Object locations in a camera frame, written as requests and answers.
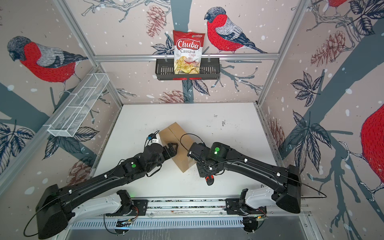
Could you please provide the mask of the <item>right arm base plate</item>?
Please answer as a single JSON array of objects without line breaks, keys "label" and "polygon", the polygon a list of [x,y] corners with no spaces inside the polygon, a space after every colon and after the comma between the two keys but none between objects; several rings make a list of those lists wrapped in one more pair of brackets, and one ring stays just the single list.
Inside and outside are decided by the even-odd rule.
[{"label": "right arm base plate", "polygon": [[248,216],[248,215],[263,215],[267,214],[266,206],[252,208],[246,205],[239,198],[225,199],[225,211],[228,215]]}]

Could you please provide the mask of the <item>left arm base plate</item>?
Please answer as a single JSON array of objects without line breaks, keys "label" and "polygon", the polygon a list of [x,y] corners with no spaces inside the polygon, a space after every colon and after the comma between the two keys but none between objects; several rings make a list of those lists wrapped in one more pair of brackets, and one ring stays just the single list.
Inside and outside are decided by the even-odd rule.
[{"label": "left arm base plate", "polygon": [[106,214],[107,217],[145,216],[148,208],[148,200],[132,200],[131,205],[121,206],[115,213]]}]

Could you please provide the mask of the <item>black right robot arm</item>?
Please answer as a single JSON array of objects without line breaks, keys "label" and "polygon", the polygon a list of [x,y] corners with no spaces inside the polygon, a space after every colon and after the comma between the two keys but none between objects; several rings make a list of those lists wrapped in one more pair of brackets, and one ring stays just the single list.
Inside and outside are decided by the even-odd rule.
[{"label": "black right robot arm", "polygon": [[208,186],[213,185],[215,175],[224,171],[244,175],[263,185],[258,190],[244,189],[240,205],[257,209],[275,203],[286,212],[301,212],[302,184],[299,169],[293,165],[284,168],[266,164],[219,142],[214,142],[211,148],[193,143],[187,156],[196,161],[199,175]]}]

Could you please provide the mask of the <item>red black utility knife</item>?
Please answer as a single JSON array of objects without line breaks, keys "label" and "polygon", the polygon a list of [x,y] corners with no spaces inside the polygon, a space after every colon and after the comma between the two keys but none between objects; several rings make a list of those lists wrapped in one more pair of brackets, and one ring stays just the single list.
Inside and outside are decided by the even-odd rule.
[{"label": "red black utility knife", "polygon": [[205,180],[206,180],[206,183],[207,183],[208,186],[213,185],[213,183],[214,183],[214,181],[215,181],[213,175],[210,175],[210,176],[205,177]]}]

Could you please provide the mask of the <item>brown cardboard express box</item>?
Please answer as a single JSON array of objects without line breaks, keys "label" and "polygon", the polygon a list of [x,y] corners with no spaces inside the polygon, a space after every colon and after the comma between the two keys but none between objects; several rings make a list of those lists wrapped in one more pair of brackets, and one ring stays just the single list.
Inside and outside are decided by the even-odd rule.
[{"label": "brown cardboard express box", "polygon": [[177,154],[172,157],[173,162],[177,165],[182,173],[196,164],[196,162],[188,157],[189,149],[194,143],[189,135],[178,123],[173,123],[159,132],[160,139],[163,144],[178,144]]}]

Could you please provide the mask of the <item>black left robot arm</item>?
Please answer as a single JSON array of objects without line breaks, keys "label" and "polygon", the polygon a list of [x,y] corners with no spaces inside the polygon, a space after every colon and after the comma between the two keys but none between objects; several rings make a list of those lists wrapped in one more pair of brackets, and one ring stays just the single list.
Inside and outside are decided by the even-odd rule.
[{"label": "black left robot arm", "polygon": [[177,155],[178,144],[151,144],[142,153],[121,160],[111,170],[82,183],[45,189],[36,206],[38,238],[45,240],[63,231],[76,217],[75,208],[116,187],[143,178],[150,171]]}]

